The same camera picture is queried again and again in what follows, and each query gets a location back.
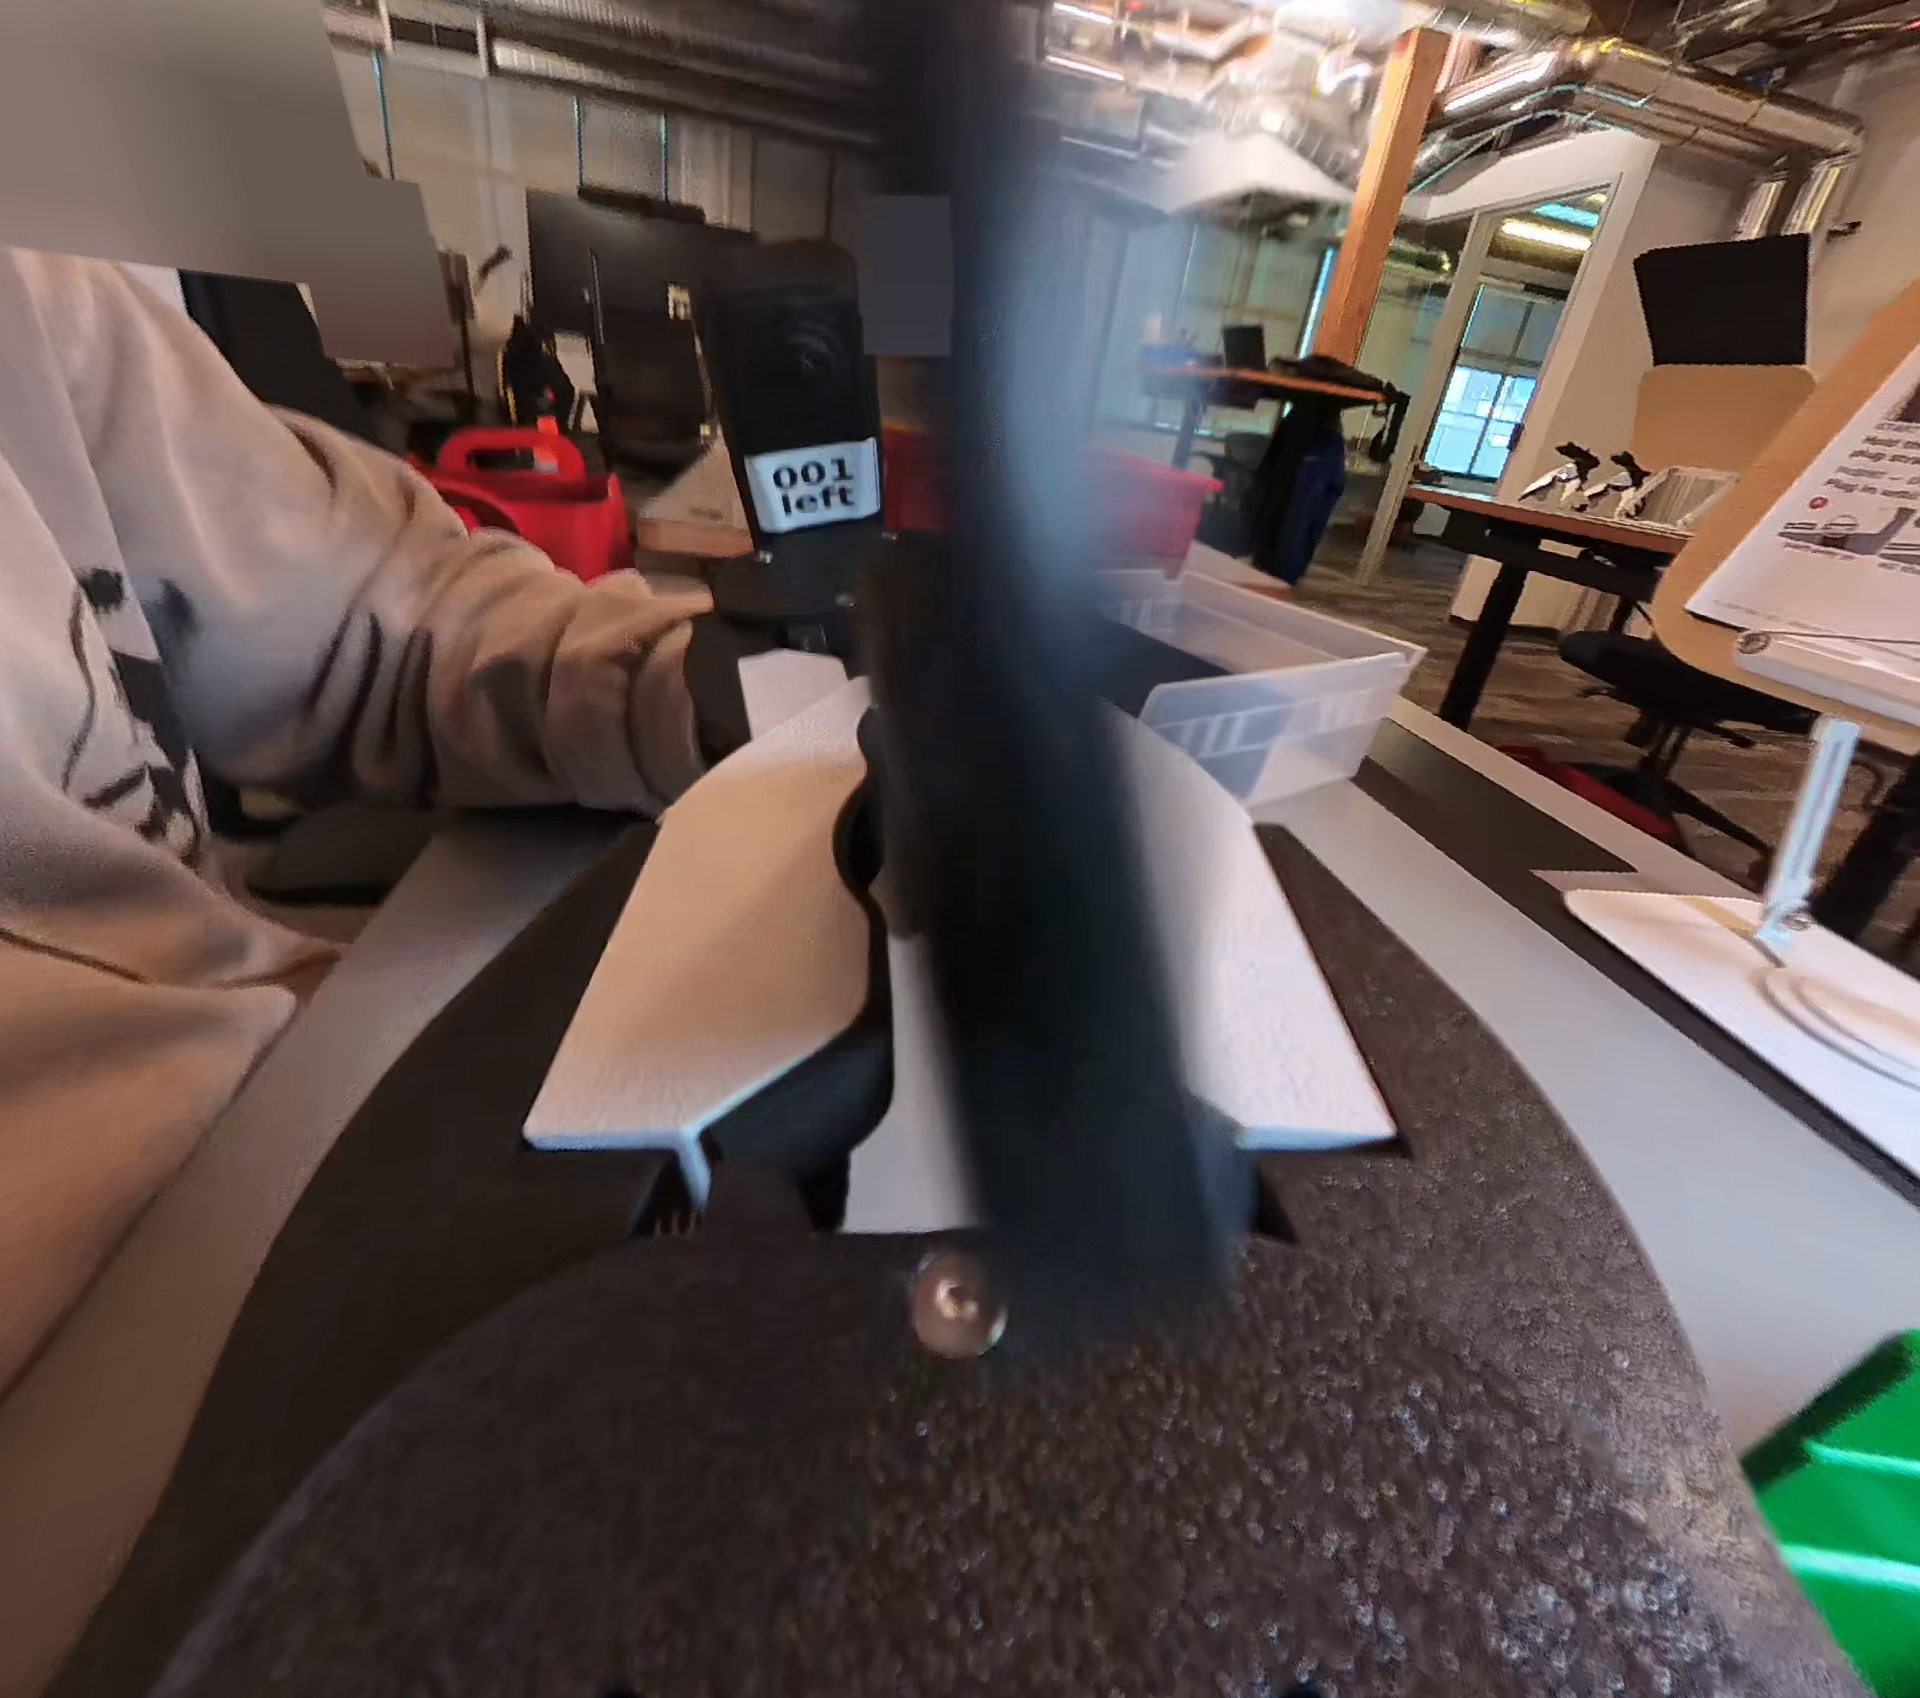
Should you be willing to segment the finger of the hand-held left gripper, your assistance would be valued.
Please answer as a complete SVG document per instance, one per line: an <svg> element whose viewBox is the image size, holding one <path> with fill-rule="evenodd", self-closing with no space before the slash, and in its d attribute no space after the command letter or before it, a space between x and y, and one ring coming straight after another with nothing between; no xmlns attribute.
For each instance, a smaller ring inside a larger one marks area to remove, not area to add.
<svg viewBox="0 0 1920 1698"><path fill-rule="evenodd" d="M867 714L867 685L849 676L830 654L762 652L735 663L739 703L749 743L855 743Z"/></svg>

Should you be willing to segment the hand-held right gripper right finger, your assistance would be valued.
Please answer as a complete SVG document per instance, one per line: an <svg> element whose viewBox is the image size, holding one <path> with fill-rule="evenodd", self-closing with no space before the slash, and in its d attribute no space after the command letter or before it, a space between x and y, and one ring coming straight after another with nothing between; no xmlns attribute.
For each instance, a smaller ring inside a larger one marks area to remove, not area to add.
<svg viewBox="0 0 1920 1698"><path fill-rule="evenodd" d="M1364 1063L1248 810L1192 756L1112 711L1188 1089L1249 1154L1390 1145Z"/></svg>

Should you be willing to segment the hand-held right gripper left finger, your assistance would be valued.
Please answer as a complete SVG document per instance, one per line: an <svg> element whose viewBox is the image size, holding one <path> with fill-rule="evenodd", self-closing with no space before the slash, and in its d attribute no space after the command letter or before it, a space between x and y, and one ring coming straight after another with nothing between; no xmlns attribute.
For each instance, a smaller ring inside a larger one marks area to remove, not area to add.
<svg viewBox="0 0 1920 1698"><path fill-rule="evenodd" d="M539 1154L666 1154L696 1202L719 1158L797 1178L893 1096L871 883L865 681L834 683L660 818L522 1124Z"/></svg>

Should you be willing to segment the dark grey usb hub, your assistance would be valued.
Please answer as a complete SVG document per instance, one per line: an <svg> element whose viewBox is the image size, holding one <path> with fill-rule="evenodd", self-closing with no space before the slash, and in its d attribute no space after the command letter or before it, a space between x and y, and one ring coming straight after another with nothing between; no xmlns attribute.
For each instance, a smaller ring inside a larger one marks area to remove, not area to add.
<svg viewBox="0 0 1920 1698"><path fill-rule="evenodd" d="M1188 1090L1140 823L1096 691L1092 544L1057 330L1057 168L1013 0L851 0L871 79L864 283L913 360L944 524L871 607L883 845L923 943L981 1253L1018 1322L1098 1332L1231 1283L1244 1172Z"/></svg>

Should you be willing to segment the clear plastic bin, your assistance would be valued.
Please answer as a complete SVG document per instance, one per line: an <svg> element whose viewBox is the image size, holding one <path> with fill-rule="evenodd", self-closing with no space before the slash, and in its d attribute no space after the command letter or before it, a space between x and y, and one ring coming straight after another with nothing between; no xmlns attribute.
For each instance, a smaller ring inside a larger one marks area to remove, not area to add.
<svg viewBox="0 0 1920 1698"><path fill-rule="evenodd" d="M1427 651L1204 573L1098 577L1106 699L1235 802L1353 778Z"/></svg>

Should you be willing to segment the green plastic bin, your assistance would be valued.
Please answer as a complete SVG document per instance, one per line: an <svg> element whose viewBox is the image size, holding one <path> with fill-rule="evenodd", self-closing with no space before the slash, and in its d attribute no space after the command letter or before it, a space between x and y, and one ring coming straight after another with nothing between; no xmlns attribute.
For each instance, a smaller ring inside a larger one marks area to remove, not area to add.
<svg viewBox="0 0 1920 1698"><path fill-rule="evenodd" d="M1917 1332L1837 1374L1741 1458L1797 1589L1859 1682L1917 1692Z"/></svg>

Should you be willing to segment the person's left forearm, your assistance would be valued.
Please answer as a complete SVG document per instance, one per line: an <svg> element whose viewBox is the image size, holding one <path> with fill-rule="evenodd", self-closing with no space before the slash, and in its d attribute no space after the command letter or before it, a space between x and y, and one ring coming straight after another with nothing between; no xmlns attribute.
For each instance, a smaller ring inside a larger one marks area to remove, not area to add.
<svg viewBox="0 0 1920 1698"><path fill-rule="evenodd" d="M465 530L402 461L245 395L172 419L138 524L181 727L227 783L656 816L705 772L692 593Z"/></svg>

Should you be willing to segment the black monitor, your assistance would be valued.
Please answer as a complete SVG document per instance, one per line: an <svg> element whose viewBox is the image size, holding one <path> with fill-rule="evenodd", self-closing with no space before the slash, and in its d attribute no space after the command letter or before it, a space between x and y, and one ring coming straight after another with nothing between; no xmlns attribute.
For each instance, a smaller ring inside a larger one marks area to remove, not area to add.
<svg viewBox="0 0 1920 1698"><path fill-rule="evenodd" d="M682 475L707 446L698 300L756 236L603 191L529 188L523 210L532 312L588 346L602 454L621 473Z"/></svg>

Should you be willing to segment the red plastic jug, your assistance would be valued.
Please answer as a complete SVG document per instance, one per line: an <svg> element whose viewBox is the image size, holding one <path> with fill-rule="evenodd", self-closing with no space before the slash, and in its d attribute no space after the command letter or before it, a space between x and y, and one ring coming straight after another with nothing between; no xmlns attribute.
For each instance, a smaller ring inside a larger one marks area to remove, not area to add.
<svg viewBox="0 0 1920 1698"><path fill-rule="evenodd" d="M581 583L633 566L616 475L550 419L459 426L432 458L412 454L408 462L469 535L513 535Z"/></svg>

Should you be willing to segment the red plastic bin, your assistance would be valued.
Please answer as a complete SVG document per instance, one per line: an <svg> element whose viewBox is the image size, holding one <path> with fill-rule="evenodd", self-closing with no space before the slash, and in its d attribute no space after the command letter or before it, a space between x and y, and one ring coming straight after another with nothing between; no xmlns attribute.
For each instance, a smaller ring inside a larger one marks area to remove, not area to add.
<svg viewBox="0 0 1920 1698"><path fill-rule="evenodd" d="M892 420L881 424L877 438L883 524L895 535L946 530L938 443L923 426ZM1089 478L1103 557L1120 566L1182 568L1204 515L1224 492L1221 483L1205 473L1107 449L1083 453L1078 465Z"/></svg>

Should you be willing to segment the wooden standing desk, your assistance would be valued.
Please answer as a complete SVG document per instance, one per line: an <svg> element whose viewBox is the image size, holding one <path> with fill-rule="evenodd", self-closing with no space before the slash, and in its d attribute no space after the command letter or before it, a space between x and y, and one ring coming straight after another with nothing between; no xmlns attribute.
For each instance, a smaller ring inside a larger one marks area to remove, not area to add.
<svg viewBox="0 0 1920 1698"><path fill-rule="evenodd" d="M1405 497L1444 517L1441 543L1493 568L1472 630L1452 667L1437 721L1470 731L1479 696L1514 628L1532 578L1550 578L1614 600L1645 607L1688 535L1636 521L1481 501L1439 487L1409 487Z"/></svg>
<svg viewBox="0 0 1920 1698"><path fill-rule="evenodd" d="M1258 437L1249 449L1234 453L1227 446L1218 446L1212 453L1212 466L1219 473L1231 471L1238 478L1234 491L1219 492L1221 501L1230 501L1234 505L1234 557L1242 559L1251 573L1269 583L1276 580L1259 574L1259 571L1256 571L1246 557L1242 503L1276 428L1276 423L1283 414L1285 402L1295 395L1310 392L1329 396L1341 405L1345 466L1347 413L1367 411L1379 414L1379 441L1385 446L1395 446L1402 438L1402 428L1412 402L1409 395L1391 383L1379 380L1364 370L1357 370L1355 366L1341 365L1318 353L1312 353L1302 360L1267 362L1265 373L1251 373L1225 370L1221 356L1204 356L1184 346L1152 345L1142 351L1140 376L1143 390L1152 399L1173 402L1179 409L1179 423L1169 453L1169 466L1173 471L1188 469L1188 458L1198 438L1199 423L1208 413L1227 409L1253 411L1261 405L1276 406L1272 426L1265 435Z"/></svg>

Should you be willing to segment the dark blue jacket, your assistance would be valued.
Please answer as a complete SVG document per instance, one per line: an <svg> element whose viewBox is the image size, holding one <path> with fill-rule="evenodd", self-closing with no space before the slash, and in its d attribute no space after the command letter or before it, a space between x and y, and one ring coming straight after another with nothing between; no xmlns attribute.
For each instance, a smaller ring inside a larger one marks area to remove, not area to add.
<svg viewBox="0 0 1920 1698"><path fill-rule="evenodd" d="M1345 489L1341 405L1291 396L1273 424L1242 503L1246 557L1283 586L1308 573Z"/></svg>

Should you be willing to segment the black office chair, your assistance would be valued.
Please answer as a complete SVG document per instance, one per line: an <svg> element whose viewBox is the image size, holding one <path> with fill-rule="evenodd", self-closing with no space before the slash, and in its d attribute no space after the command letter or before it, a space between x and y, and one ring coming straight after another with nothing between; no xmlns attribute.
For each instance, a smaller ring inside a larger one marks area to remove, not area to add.
<svg viewBox="0 0 1920 1698"><path fill-rule="evenodd" d="M1680 823L1694 823L1752 853L1752 875L1772 866L1772 847L1675 783L1675 768L1694 739L1753 750L1760 739L1805 741L1814 712L1699 670L1670 654L1655 639L1626 632L1578 630L1555 640L1558 659L1590 681L1588 696L1627 707L1634 721L1626 745L1627 766L1581 763L1626 823L1690 857Z"/></svg>

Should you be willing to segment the instruction board with white stand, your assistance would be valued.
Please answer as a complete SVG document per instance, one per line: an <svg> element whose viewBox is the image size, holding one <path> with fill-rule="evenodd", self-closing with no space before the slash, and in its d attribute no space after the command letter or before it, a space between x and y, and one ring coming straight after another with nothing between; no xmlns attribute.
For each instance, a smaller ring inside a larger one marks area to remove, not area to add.
<svg viewBox="0 0 1920 1698"><path fill-rule="evenodd" d="M1760 897L1565 889L1563 909L1905 1180L1916 976L1834 927L1818 858L1862 735L1917 727L1917 288L1889 300L1703 517L1651 604L1670 656L1811 714Z"/></svg>

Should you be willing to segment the wooden post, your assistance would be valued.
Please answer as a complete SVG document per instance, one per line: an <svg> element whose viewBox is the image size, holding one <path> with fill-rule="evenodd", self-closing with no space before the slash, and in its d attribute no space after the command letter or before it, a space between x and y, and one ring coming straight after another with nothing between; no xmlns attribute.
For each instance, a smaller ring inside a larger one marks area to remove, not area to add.
<svg viewBox="0 0 1920 1698"><path fill-rule="evenodd" d="M1319 356L1347 366L1357 362L1448 54L1448 34L1427 28L1405 30L1388 54L1353 200L1313 329Z"/></svg>

